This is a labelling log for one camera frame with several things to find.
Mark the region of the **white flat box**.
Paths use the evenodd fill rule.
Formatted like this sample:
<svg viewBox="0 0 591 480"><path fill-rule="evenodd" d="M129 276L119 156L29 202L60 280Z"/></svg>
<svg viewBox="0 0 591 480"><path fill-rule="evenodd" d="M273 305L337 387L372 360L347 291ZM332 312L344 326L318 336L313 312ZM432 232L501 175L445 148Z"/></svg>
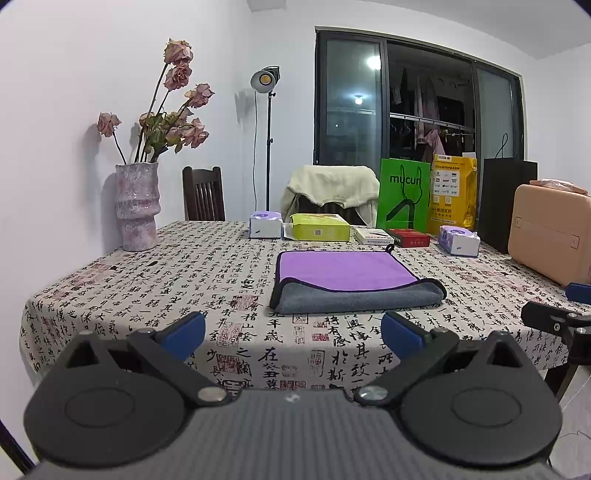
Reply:
<svg viewBox="0 0 591 480"><path fill-rule="evenodd" d="M363 245L386 247L393 242L393 237L383 229L353 225L352 233L356 241Z"/></svg>

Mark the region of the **calligraphy print tablecloth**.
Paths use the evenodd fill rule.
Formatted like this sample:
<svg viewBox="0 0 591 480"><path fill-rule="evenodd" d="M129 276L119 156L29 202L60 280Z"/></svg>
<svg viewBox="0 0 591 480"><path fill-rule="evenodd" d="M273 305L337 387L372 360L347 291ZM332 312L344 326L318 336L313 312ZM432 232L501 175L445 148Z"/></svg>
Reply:
<svg viewBox="0 0 591 480"><path fill-rule="evenodd" d="M206 335L188 363L231 390L354 390L394 367L398 360L382 341L378 312L280 316L270 310L276 258L293 249L290 241L250 239L242 222L172 223L160 230L155 248L115 250L33 295L23 311L21 351L43 374L80 331L123 338L198 311ZM475 258L451 256L437 244L396 249L394 256L447 292L438 307L408 311L413 323L463 339L504 330L538 369L566 363L558 337L520 319L529 301L568 308L559 285L486 246Z"/></svg>

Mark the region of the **purple and grey towel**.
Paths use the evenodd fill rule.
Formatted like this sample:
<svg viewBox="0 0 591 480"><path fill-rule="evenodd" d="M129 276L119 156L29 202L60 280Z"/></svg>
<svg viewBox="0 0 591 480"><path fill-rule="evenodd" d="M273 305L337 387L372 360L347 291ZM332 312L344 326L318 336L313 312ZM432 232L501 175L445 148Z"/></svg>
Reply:
<svg viewBox="0 0 591 480"><path fill-rule="evenodd" d="M269 307L276 313L328 314L427 308L447 297L444 285L420 278L381 251L287 251L277 256Z"/></svg>

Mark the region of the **purple tissue pack right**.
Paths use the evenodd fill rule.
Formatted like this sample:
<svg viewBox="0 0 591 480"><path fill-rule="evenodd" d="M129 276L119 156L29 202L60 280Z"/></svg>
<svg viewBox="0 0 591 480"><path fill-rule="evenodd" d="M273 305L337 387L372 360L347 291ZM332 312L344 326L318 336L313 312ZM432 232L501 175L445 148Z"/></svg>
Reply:
<svg viewBox="0 0 591 480"><path fill-rule="evenodd" d="M477 233L453 225L440 227L438 242L450 255L471 258L479 255L481 245L481 239Z"/></svg>

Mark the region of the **dried pink roses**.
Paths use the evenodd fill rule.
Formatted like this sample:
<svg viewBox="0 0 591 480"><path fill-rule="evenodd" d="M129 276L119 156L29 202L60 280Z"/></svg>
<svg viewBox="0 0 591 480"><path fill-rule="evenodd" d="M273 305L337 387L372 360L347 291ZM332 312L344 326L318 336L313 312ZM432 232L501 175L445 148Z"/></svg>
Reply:
<svg viewBox="0 0 591 480"><path fill-rule="evenodd" d="M193 58L190 43L173 39L166 43L148 110L137 121L134 154L121 158L125 165L155 163L168 150L195 149L207 140L209 133L195 111L209 103L214 91L207 83L188 86Z"/></svg>

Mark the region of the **dark framed window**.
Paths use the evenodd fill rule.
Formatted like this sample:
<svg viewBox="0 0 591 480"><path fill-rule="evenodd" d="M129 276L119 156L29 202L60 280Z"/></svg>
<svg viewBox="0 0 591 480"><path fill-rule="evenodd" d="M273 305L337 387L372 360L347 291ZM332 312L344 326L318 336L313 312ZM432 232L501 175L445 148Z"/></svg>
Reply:
<svg viewBox="0 0 591 480"><path fill-rule="evenodd" d="M521 78L448 48L383 34L315 33L317 165L384 158L525 157Z"/></svg>

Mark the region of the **red flat box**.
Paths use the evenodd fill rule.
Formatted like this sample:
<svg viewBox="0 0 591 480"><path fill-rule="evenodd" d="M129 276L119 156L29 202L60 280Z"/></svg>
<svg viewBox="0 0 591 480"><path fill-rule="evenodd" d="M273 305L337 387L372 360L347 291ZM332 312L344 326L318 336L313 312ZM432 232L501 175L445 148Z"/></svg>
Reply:
<svg viewBox="0 0 591 480"><path fill-rule="evenodd" d="M400 248L427 248L431 237L428 234L413 229L389 229L394 245Z"/></svg>

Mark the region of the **pink case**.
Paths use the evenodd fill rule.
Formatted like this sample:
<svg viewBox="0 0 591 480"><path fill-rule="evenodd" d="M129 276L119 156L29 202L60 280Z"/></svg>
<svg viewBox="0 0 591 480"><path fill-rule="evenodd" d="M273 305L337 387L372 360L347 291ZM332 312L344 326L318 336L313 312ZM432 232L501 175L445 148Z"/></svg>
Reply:
<svg viewBox="0 0 591 480"><path fill-rule="evenodd" d="M590 282L590 197L521 185L514 197L509 255L566 286Z"/></svg>

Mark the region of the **pink speckled vase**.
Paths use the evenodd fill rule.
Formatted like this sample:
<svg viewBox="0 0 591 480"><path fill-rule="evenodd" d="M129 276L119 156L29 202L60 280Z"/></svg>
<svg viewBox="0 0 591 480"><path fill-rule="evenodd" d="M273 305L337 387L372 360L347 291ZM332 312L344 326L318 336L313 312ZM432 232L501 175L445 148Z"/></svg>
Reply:
<svg viewBox="0 0 591 480"><path fill-rule="evenodd" d="M141 252L157 245L159 199L157 163L116 166L115 215L125 251Z"/></svg>

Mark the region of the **black paper bag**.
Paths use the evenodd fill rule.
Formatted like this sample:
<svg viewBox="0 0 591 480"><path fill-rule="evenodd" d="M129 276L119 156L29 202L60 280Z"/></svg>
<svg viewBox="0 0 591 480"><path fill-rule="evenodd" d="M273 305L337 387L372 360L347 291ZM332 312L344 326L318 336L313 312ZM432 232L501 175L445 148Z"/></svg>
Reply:
<svg viewBox="0 0 591 480"><path fill-rule="evenodd" d="M481 240L507 254L517 188L538 178L538 164L506 156L509 135L503 134L493 158L483 161L477 231Z"/></svg>

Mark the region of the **green mucun paper bag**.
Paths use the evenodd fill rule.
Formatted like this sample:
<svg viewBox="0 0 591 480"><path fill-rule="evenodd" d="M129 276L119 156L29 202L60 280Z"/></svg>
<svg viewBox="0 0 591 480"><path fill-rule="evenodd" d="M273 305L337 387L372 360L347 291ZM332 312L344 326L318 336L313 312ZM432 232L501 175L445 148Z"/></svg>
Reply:
<svg viewBox="0 0 591 480"><path fill-rule="evenodd" d="M431 165L383 159L380 170L377 227L425 233L430 202Z"/></svg>

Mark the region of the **chair with cream cloth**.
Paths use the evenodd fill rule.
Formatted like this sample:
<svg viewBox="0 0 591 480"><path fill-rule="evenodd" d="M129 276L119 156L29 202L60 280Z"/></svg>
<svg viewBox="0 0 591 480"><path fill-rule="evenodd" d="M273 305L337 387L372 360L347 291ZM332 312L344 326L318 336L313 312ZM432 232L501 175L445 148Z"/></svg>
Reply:
<svg viewBox="0 0 591 480"><path fill-rule="evenodd" d="M324 207L334 203L353 208L367 226L377 224L380 182L366 166L304 165L290 176L280 203L283 219L297 212L297 200L307 198L311 204Z"/></svg>

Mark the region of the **dark wooden chair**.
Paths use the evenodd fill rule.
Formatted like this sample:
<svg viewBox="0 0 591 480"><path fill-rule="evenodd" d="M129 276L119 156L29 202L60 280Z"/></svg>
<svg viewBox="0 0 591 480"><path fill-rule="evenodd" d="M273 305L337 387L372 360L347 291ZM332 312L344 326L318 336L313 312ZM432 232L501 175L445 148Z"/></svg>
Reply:
<svg viewBox="0 0 591 480"><path fill-rule="evenodd" d="M189 221L224 221L221 168L182 170L183 198Z"/></svg>

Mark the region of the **purple tissue pack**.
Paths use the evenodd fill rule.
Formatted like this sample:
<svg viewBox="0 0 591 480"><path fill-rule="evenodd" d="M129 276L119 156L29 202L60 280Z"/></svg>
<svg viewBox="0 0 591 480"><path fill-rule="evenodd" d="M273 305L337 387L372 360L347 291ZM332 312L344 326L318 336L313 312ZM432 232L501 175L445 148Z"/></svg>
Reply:
<svg viewBox="0 0 591 480"><path fill-rule="evenodd" d="M249 217L250 239L283 238L283 217L280 212L256 211Z"/></svg>
<svg viewBox="0 0 591 480"><path fill-rule="evenodd" d="M471 258L479 255L481 245L481 239L477 233L453 225L440 227L438 242L450 255Z"/></svg>

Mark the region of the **yellow-green box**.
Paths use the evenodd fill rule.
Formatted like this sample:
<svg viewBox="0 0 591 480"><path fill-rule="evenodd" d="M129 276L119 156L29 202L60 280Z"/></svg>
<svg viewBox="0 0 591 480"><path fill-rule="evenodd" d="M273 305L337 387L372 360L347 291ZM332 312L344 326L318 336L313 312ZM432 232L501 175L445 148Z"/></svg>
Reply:
<svg viewBox="0 0 591 480"><path fill-rule="evenodd" d="M349 242L351 225L338 214L296 213L283 224L283 236L308 242Z"/></svg>

